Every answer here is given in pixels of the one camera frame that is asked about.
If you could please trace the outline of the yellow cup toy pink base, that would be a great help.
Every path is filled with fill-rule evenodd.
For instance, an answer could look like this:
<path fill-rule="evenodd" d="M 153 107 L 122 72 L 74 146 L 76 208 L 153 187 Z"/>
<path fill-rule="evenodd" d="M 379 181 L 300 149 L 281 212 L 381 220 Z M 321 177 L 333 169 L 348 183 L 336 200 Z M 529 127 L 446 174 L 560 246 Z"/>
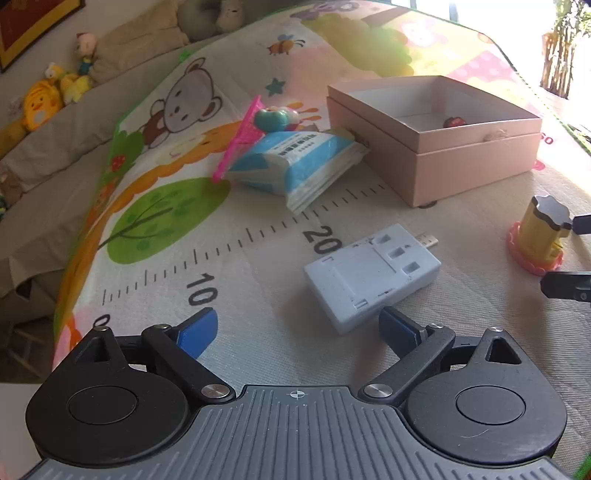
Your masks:
<path fill-rule="evenodd" d="M 542 277 L 562 265 L 562 239 L 571 231 L 572 219 L 565 205 L 551 195 L 534 195 L 522 220 L 510 228 L 506 245 L 524 270 Z"/>

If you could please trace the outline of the white power adapter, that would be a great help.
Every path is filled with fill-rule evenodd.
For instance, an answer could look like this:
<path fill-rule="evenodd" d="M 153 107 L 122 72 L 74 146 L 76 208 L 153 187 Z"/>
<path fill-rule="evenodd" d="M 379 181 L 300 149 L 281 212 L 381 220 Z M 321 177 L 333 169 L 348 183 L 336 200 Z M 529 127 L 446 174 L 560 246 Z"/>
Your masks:
<path fill-rule="evenodd" d="M 335 331 L 346 334 L 431 285 L 442 263 L 402 225 L 394 224 L 304 267 Z"/>

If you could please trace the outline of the black haired doll keychain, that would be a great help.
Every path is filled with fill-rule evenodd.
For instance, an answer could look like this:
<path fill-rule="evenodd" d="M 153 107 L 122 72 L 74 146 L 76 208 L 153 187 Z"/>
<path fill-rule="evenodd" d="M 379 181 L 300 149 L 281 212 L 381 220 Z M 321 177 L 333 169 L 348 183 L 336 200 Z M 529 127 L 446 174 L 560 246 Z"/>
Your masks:
<path fill-rule="evenodd" d="M 460 126 L 465 126 L 467 125 L 468 122 L 463 119 L 460 116 L 452 116 L 452 117 L 448 117 L 444 123 L 443 123 L 443 127 L 444 128 L 456 128 L 456 127 L 460 127 Z"/>

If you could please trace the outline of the blue white tissue pack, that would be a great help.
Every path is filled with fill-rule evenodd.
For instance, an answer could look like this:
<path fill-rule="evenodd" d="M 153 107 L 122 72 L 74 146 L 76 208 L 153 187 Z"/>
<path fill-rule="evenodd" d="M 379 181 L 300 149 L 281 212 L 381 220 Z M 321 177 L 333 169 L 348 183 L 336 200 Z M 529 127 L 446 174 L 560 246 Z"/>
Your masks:
<path fill-rule="evenodd" d="M 286 199 L 300 214 L 336 180 L 359 164 L 369 149 L 323 132 L 273 132 L 240 156 L 225 177 Z"/>

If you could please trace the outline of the teal round toy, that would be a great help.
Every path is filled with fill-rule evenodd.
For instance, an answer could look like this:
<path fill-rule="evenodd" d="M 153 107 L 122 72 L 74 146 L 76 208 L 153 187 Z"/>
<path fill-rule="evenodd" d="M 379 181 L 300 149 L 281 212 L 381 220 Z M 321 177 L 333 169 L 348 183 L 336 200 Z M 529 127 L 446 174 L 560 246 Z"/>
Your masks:
<path fill-rule="evenodd" d="M 300 114 L 287 106 L 263 108 L 253 117 L 253 124 L 263 133 L 294 131 L 300 123 Z"/>

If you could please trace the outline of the pink cardboard box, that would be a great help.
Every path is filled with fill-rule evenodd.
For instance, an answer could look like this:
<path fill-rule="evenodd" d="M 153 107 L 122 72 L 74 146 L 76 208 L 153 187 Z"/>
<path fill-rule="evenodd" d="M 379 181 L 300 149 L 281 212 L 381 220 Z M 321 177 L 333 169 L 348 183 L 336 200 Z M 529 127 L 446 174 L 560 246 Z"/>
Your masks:
<path fill-rule="evenodd" d="M 332 84 L 332 127 L 366 146 L 366 164 L 409 206 L 419 207 L 530 171 L 542 120 L 445 76 Z M 448 117 L 468 124 L 444 128 Z"/>

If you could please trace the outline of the beige covered sofa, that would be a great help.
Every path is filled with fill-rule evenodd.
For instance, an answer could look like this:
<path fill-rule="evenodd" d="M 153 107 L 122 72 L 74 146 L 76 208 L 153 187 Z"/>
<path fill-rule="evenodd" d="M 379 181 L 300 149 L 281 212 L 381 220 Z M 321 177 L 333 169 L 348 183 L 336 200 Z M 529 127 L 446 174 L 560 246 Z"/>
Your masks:
<path fill-rule="evenodd" d="M 2 323 L 53 314 L 63 273 L 109 169 L 119 121 L 209 45 L 202 40 L 172 50 L 98 86 L 2 158 L 1 176 L 16 190 L 1 220 Z"/>

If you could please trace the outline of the cartoon play mat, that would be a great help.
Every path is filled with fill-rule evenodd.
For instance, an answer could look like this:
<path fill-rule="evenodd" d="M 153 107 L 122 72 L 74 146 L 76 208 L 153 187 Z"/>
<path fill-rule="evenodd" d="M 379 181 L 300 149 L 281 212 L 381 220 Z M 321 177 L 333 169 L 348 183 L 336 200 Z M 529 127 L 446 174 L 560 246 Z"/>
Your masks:
<path fill-rule="evenodd" d="M 468 167 L 428 158 L 409 179 L 362 161 L 311 201 L 290 202 L 212 172 L 250 102 L 297 111 L 301 131 L 331 128 L 332 84 L 444 76 L 541 117 L 536 153 L 498 181 L 444 188 L 508 159 L 516 125 L 476 139 Z M 235 382 L 356 384 L 391 356 L 372 325 L 341 335 L 304 279 L 304 266 L 392 224 L 438 239 L 442 270 L 403 310 L 460 333 L 509 329 L 564 400 L 555 454 L 590 465 L 590 310 L 549 300 L 509 256 L 505 237 L 536 194 L 590 209 L 590 151 L 543 105 L 488 37 L 383 2 L 308 4 L 267 16 L 178 65 L 116 125 L 93 207 L 63 277 L 54 358 L 94 326 L 131 335 L 214 308 L 207 364 Z"/>

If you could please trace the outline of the small yellow plush toy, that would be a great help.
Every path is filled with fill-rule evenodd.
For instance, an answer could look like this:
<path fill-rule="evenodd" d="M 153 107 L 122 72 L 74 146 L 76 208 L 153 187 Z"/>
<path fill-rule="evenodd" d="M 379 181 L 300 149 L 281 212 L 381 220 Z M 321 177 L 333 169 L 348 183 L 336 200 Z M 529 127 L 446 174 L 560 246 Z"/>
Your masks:
<path fill-rule="evenodd" d="M 85 93 L 94 88 L 94 82 L 88 75 L 69 73 L 54 62 L 48 65 L 44 75 L 59 90 L 65 105 L 78 103 Z"/>

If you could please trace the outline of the yellow duck plush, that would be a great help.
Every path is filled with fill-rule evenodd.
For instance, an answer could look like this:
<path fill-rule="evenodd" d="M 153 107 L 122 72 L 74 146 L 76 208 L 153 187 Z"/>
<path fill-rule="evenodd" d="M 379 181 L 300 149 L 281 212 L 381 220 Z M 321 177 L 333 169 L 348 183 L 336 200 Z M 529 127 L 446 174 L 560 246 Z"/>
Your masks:
<path fill-rule="evenodd" d="M 23 100 L 23 127 L 34 132 L 63 108 L 59 90 L 48 80 L 35 82 Z"/>

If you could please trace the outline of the boy doll plush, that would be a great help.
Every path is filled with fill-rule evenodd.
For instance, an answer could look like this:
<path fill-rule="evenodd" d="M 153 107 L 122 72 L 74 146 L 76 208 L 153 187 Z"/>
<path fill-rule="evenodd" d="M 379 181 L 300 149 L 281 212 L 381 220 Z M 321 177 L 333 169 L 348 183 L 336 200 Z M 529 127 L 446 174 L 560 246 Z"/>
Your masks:
<path fill-rule="evenodd" d="M 87 75 L 93 63 L 97 39 L 94 34 L 84 32 L 76 35 L 76 54 L 80 59 L 78 74 Z"/>

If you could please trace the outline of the beige pillow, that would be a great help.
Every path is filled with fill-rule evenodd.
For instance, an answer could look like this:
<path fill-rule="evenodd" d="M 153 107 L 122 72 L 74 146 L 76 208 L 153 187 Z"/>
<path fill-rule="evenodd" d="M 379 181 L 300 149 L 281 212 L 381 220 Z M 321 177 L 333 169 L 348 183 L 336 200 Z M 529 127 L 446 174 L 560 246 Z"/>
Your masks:
<path fill-rule="evenodd" d="M 93 82 L 106 83 L 152 58 L 187 45 L 189 40 L 178 26 L 177 12 L 177 1 L 161 1 L 99 38 L 89 70 Z"/>

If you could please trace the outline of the framed picture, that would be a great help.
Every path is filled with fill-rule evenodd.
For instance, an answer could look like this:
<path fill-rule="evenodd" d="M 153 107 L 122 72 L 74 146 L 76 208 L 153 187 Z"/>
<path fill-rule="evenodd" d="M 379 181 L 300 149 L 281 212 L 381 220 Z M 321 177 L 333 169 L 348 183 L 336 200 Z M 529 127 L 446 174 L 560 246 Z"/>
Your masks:
<path fill-rule="evenodd" d="M 9 0 L 1 2 L 1 72 L 55 26 L 85 7 L 84 0 Z"/>

